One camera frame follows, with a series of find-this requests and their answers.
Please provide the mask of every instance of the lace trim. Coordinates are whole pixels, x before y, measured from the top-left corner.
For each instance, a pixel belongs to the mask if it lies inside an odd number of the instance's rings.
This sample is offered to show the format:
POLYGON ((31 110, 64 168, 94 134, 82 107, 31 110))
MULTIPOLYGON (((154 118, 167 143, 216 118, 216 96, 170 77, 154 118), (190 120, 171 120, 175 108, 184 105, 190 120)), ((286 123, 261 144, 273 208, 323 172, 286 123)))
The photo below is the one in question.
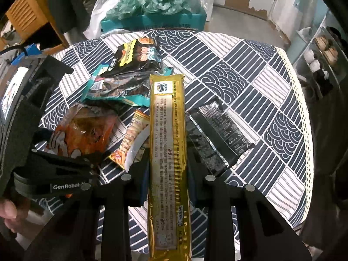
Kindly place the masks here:
POLYGON ((294 94, 300 108, 302 132, 303 132, 303 137, 305 139, 304 146, 306 148, 306 206, 305 206, 303 218, 301 220, 301 222, 303 222, 307 218, 310 202, 312 199, 312 188, 313 188, 313 177, 314 177, 312 130, 310 126, 309 113, 308 113, 305 96, 303 95, 302 88, 297 78, 296 72, 294 68, 292 67, 285 51, 277 47, 276 47, 276 50, 281 56, 284 62, 284 65, 286 67, 286 70, 288 71, 288 75, 291 79, 292 88, 294 90, 294 94))

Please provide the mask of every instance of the yellow snack bar package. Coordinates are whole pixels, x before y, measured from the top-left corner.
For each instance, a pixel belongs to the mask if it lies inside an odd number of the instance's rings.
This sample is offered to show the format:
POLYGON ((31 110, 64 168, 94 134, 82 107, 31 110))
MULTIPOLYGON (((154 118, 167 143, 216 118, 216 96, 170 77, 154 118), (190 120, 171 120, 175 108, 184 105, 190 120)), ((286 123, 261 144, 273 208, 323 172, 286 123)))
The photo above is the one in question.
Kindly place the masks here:
POLYGON ((144 142, 150 135, 150 117, 136 110, 120 147, 109 155, 109 159, 122 169, 129 171, 134 161, 141 160, 144 142))
POLYGON ((184 76, 150 76, 150 260, 191 258, 184 76))

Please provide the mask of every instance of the human hand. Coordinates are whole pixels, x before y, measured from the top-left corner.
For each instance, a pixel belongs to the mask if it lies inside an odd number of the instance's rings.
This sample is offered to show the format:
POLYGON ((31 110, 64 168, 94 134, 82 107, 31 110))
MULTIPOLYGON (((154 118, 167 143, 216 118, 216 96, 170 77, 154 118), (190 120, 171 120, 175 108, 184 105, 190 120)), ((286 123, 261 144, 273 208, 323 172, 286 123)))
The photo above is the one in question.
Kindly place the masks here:
POLYGON ((26 220, 31 204, 30 199, 18 196, 16 204, 17 206, 8 199, 0 198, 0 217, 4 218, 5 226, 13 233, 19 233, 32 241, 41 231, 43 225, 26 220))
POLYGON ((30 200, 23 196, 16 199, 17 206, 8 199, 0 198, 0 217, 4 218, 7 228, 13 233, 18 233, 21 224, 28 217, 30 200))

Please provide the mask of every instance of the metal screw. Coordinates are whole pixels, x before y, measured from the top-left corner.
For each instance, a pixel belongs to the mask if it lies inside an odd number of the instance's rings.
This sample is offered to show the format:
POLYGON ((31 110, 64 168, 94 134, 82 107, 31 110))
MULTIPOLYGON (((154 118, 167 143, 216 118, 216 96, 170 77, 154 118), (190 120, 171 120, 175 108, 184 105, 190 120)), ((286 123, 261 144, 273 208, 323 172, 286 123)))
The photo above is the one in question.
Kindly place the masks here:
POLYGON ((81 188, 82 190, 89 190, 89 189, 91 188, 91 186, 92 186, 92 185, 91 185, 90 183, 85 182, 85 183, 81 184, 80 188, 81 188))
POLYGON ((252 184, 247 184, 247 185, 245 186, 245 189, 246 189, 247 191, 253 192, 253 191, 255 190, 255 187, 254 187, 252 184))
POLYGON ((205 179, 209 182, 213 182, 216 179, 216 177, 214 175, 206 175, 205 179))
POLYGON ((122 179, 123 181, 128 181, 128 180, 130 180, 131 178, 132 178, 132 176, 131 176, 130 174, 124 174, 124 175, 121 176, 121 179, 122 179))

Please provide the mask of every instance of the food pouch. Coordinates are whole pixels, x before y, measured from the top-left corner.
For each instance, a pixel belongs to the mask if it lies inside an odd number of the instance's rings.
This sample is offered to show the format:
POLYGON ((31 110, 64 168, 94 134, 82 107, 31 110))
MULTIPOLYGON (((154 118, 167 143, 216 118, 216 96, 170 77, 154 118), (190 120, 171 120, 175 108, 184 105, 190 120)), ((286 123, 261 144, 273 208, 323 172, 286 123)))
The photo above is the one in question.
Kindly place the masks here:
POLYGON ((71 158, 103 153, 116 119, 112 110, 76 103, 57 125, 46 149, 71 158))
POLYGON ((215 176, 221 175, 236 164, 245 151, 255 147, 224 112, 217 97, 187 113, 186 131, 188 144, 196 147, 202 162, 215 176))
POLYGON ((117 100, 131 106, 150 106, 150 74, 171 75, 173 68, 163 67, 163 70, 145 70, 139 72, 107 74, 108 65, 100 65, 84 89, 81 101, 117 100))
POLYGON ((184 76, 150 76, 150 260, 189 260, 184 76))
POLYGON ((152 38, 138 38, 119 46, 102 77, 141 70, 161 70, 159 47, 152 38))
POLYGON ((109 159, 128 172, 134 159, 142 158, 144 146, 141 147, 150 135, 149 124, 150 117, 136 110, 120 147, 110 154, 109 159))

